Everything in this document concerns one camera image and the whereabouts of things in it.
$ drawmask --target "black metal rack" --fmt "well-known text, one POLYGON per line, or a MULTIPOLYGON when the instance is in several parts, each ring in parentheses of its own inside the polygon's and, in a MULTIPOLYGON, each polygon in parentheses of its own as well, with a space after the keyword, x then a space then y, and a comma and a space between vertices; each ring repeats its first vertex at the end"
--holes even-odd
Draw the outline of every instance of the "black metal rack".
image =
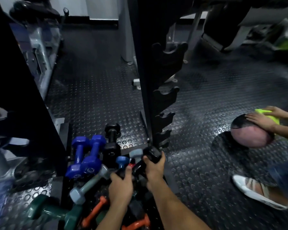
POLYGON ((186 42, 165 52, 166 35, 184 13, 192 7, 193 0, 128 0, 134 48, 144 109, 140 112, 147 136, 157 148, 169 145, 171 130, 163 128, 173 122, 175 113, 163 111, 175 103, 179 87, 161 93, 159 87, 183 64, 186 42))
POLYGON ((28 139, 16 156, 50 158, 57 176, 65 174, 66 145, 58 134, 0 6, 0 136, 28 139))

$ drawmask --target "green dumbbell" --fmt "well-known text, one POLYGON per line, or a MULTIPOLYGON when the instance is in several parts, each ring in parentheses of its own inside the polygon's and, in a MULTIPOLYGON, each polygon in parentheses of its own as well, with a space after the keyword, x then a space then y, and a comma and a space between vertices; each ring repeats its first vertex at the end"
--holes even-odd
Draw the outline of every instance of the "green dumbbell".
POLYGON ((28 206, 27 217, 38 219, 41 214, 49 215, 52 219, 64 220, 65 230, 74 230, 80 220, 82 207, 75 205, 70 211, 50 204, 50 197, 40 194, 28 206))

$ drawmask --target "ball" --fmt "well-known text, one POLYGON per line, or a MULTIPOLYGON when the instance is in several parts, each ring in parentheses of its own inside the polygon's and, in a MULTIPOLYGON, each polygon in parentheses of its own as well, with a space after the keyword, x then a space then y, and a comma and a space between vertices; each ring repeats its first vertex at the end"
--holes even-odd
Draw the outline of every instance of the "ball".
POLYGON ((235 141, 249 148, 261 148, 272 143, 275 135, 248 121, 245 114, 236 117, 230 127, 235 141))

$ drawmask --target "gym mat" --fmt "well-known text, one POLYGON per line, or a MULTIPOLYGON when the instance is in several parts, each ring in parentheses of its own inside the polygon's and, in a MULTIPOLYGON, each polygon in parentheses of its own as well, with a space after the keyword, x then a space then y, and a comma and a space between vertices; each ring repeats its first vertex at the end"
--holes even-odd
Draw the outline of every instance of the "gym mat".
MULTIPOLYGON (((177 40, 186 39, 185 28, 177 30, 177 40)), ((66 25, 63 36, 46 100, 54 116, 65 117, 73 137, 103 134, 106 123, 118 122, 122 148, 145 143, 141 92, 131 85, 137 73, 120 57, 118 30, 66 25)), ((177 102, 167 110, 176 113, 165 153, 178 197, 211 229, 288 229, 288 211, 247 198, 231 182, 241 174, 273 185, 267 167, 288 160, 288 140, 277 137, 265 148, 248 150, 228 133, 242 113, 266 105, 288 110, 288 65, 256 46, 220 54, 203 42, 186 59, 176 74, 177 102)))

